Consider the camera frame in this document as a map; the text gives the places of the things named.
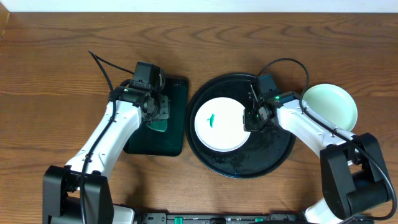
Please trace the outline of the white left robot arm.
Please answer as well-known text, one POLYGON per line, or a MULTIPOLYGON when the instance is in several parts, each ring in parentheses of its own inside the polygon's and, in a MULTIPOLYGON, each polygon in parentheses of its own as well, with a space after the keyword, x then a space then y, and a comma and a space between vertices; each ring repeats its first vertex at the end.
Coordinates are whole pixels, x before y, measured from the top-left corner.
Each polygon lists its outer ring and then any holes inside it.
POLYGON ((133 223, 135 211, 113 203, 109 176, 132 134, 142 124, 169 118, 168 96, 119 86, 85 145, 43 179, 43 223, 133 223))

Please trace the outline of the mint plate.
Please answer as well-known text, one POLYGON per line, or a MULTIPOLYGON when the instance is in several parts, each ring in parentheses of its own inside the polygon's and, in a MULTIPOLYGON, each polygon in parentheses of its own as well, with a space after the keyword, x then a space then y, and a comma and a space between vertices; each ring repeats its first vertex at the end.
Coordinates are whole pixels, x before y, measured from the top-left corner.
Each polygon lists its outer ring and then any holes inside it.
POLYGON ((352 96, 332 84, 319 84, 307 90, 303 99, 309 107, 338 127, 352 131, 358 120, 358 109, 352 96))

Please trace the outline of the black round tray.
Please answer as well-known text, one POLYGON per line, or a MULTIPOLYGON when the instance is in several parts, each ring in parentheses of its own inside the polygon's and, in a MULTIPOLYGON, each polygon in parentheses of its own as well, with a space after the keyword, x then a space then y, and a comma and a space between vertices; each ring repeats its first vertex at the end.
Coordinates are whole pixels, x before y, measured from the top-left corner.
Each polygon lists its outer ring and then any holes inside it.
POLYGON ((200 106, 216 97, 237 100, 252 107, 255 99, 251 88, 256 76, 248 73, 231 73, 205 83, 188 104, 185 132, 196 157, 212 171, 235 179, 251 179, 266 175, 278 168, 289 156, 296 137, 276 126, 262 133, 251 132, 248 140, 231 152, 217 152, 204 145, 194 128, 194 116, 200 106))

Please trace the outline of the white pinkish plate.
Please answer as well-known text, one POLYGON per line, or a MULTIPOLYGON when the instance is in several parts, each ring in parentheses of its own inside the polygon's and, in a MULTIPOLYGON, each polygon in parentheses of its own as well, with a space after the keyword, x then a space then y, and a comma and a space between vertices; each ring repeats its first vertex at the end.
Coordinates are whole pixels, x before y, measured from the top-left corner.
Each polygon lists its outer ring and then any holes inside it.
POLYGON ((244 130, 244 106, 237 100, 218 97, 202 104, 194 119, 197 138, 207 148, 230 152, 241 147, 250 136, 244 130))

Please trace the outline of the dark green rectangular tray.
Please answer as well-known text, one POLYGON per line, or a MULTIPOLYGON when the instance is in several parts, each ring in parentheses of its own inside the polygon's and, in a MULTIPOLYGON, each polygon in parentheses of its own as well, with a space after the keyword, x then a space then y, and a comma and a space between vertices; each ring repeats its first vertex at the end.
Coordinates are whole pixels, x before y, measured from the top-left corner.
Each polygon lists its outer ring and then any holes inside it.
POLYGON ((164 133, 157 132, 148 128, 146 124, 141 124, 124 146, 125 153, 172 157, 181 153, 188 80, 180 77, 168 78, 161 94, 167 95, 170 101, 170 118, 167 119, 167 130, 164 133))

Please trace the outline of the green scrub sponge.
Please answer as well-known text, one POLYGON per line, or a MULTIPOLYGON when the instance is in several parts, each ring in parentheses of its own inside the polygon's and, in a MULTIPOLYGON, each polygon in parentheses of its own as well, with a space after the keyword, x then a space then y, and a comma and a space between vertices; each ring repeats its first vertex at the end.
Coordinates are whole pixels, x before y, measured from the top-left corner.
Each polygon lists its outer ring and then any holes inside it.
POLYGON ((146 126, 153 131, 162 132, 164 133, 167 130, 167 120, 158 120, 152 121, 151 123, 147 123, 146 126))

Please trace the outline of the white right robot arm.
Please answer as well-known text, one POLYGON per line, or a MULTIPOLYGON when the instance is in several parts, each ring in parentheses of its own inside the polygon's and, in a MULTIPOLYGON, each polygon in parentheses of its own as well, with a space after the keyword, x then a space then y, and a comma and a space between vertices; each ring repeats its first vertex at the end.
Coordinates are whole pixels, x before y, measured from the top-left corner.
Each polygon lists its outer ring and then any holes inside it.
POLYGON ((250 87, 254 103, 244 111, 245 130, 286 130, 320 158, 323 198, 306 209, 308 222, 348 223, 388 201, 392 209, 384 218, 395 214, 397 196, 374 136, 357 136, 334 125, 296 92, 279 90, 270 74, 256 77, 250 87))

